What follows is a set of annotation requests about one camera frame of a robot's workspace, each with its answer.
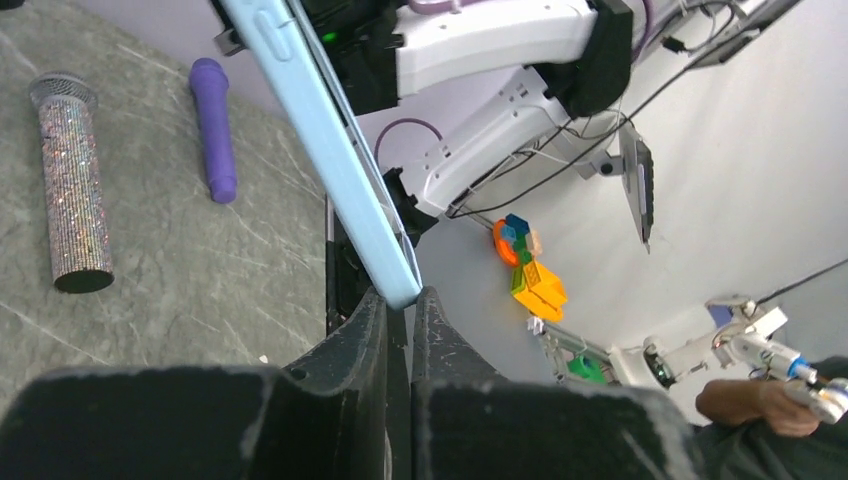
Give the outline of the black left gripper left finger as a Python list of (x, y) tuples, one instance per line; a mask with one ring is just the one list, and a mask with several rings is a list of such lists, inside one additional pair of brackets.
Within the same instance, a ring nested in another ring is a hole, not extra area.
[(5, 479), (380, 479), (386, 305), (284, 367), (48, 372), (1, 423)]

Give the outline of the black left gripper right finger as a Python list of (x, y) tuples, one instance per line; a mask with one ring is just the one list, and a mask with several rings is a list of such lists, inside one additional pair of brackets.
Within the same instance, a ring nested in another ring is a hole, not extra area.
[(447, 321), (437, 291), (415, 306), (416, 479), (701, 479), (692, 429), (662, 393), (506, 379)]

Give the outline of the black phone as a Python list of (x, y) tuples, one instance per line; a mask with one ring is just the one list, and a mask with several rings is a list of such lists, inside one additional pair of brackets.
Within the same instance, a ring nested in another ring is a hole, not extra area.
[(396, 310), (422, 281), (411, 241), (319, 36), (298, 1), (221, 5), (296, 130), (377, 291)]

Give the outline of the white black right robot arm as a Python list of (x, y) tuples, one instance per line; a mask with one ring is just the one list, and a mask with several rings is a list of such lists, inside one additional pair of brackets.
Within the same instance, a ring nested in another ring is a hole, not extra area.
[(626, 90), (640, 19), (626, 1), (307, 1), (358, 116), (446, 122), (432, 146), (376, 153), (409, 232), (435, 224), (508, 155)]

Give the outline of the operator hand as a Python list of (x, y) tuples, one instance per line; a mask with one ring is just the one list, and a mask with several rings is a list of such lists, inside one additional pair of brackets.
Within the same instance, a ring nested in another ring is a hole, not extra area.
[(713, 423), (741, 426), (765, 422), (778, 435), (811, 435), (820, 420), (811, 410), (793, 401), (784, 383), (775, 380), (713, 380), (695, 400), (697, 411)]

